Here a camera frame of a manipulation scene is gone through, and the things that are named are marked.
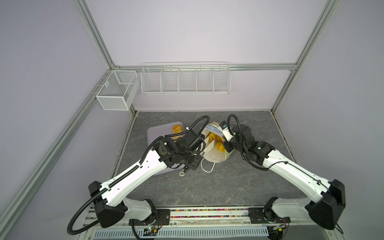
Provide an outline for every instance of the white rope handle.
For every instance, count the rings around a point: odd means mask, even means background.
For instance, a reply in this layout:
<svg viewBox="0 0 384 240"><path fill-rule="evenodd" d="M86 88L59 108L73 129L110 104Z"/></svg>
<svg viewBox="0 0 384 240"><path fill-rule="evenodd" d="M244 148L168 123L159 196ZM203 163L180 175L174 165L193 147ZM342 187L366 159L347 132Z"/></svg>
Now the white rope handle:
<svg viewBox="0 0 384 240"><path fill-rule="evenodd" d="M213 170L213 169L214 169L214 167L215 167L215 162L214 162L214 165L212 166L212 169L211 169L211 171L209 171L209 172L208 172L208 171L205 171L205 170L204 170L204 168L203 168L203 160L201 160L201 162L200 162L200 166L201 166L201 169L202 169L204 172L207 172L207 173L210 173L210 172L212 172L212 170Z"/></svg>

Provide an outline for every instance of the robotic arm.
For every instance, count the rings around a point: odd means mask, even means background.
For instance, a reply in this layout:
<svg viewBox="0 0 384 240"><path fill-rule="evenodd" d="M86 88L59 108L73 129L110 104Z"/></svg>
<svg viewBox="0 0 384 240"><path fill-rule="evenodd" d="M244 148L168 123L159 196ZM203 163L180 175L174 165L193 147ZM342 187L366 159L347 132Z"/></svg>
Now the robotic arm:
<svg viewBox="0 0 384 240"><path fill-rule="evenodd" d="M230 129L228 127L230 117L228 124L225 121L220 124L226 139L223 143L225 149L228 152L238 150L243 159L251 165L254 164L250 161L254 161L259 165L258 169L278 173L308 196L304 199L272 197L264 206L264 218L270 222L280 217L310 218L323 228L334 229L345 207L344 185L337 180L329 182L307 171L264 141L255 141L250 129L239 124L237 118L235 119L238 125ZM207 120L199 133L195 133L192 128L202 119ZM158 212L152 201L149 199L137 201L126 196L150 176L174 164L184 164L183 172L189 169L196 170L205 148L201 132L208 122L208 116L201 117L190 129L187 128L187 131L178 134L185 135L176 142L171 137L177 134L158 137L147 148L143 158L128 169L104 183L97 181L91 183L88 188L92 198L73 216L67 232L71 235L79 234L99 222L103 228L109 227L124 216L138 219L146 225L153 223ZM75 220L92 202L95 204L98 220L79 230L73 230Z"/></svg>

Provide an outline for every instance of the wire basket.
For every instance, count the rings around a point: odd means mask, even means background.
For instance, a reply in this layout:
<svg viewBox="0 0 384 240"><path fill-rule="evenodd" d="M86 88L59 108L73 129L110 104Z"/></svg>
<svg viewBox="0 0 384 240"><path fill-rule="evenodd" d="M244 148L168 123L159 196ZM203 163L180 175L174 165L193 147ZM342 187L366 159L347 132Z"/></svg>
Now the wire basket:
<svg viewBox="0 0 384 240"><path fill-rule="evenodd" d="M141 90L144 94L228 94L231 92L229 64L146 67L141 73Z"/></svg>
<svg viewBox="0 0 384 240"><path fill-rule="evenodd" d="M104 110L128 111L139 85L136 71L113 70L96 98Z"/></svg>

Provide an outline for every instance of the black mounting plate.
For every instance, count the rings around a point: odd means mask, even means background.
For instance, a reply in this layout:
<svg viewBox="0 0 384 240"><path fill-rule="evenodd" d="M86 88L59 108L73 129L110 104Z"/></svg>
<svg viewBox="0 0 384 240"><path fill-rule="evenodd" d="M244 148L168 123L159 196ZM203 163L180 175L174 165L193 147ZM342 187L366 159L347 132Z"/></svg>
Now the black mounting plate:
<svg viewBox="0 0 384 240"><path fill-rule="evenodd" d="M248 216L251 219L251 223L270 223L264 219L264 213L262 207L250 207L248 208ZM289 217L284 218L285 223L290 223L291 219ZM276 218L274 223L284 223L283 218Z"/></svg>
<svg viewBox="0 0 384 240"><path fill-rule="evenodd" d="M161 225L161 223L163 223L163 226L169 225L169 219L170 219L170 210L169 209L157 209L155 222L152 223L151 226L152 225ZM133 225L135 225L135 226L147 226L143 221L140 221L137 219L132 219L132 221L133 221Z"/></svg>

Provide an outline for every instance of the white mesh basket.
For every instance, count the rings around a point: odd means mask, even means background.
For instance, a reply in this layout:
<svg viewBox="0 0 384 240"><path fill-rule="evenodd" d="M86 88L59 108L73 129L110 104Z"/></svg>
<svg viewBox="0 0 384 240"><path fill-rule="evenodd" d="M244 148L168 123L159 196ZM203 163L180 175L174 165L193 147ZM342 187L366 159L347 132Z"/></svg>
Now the white mesh basket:
<svg viewBox="0 0 384 240"><path fill-rule="evenodd" d="M228 94L229 65L143 68L141 89L144 94Z"/></svg>
<svg viewBox="0 0 384 240"><path fill-rule="evenodd" d="M139 85L136 71L113 70L96 98L104 110L129 110Z"/></svg>

